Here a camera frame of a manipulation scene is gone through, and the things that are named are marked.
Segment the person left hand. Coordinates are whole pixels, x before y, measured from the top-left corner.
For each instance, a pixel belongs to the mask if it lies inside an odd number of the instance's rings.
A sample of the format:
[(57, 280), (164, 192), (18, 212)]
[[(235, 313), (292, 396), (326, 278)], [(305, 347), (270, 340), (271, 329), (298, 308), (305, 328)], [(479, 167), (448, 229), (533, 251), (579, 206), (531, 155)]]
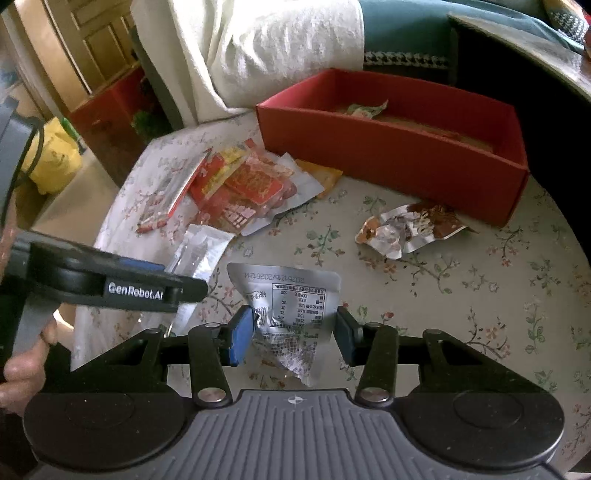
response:
[(10, 414), (23, 415), (31, 399), (45, 383), (45, 362), (50, 347), (57, 343), (57, 326), (51, 318), (33, 347), (11, 357), (5, 364), (5, 382), (0, 386), (1, 408)]

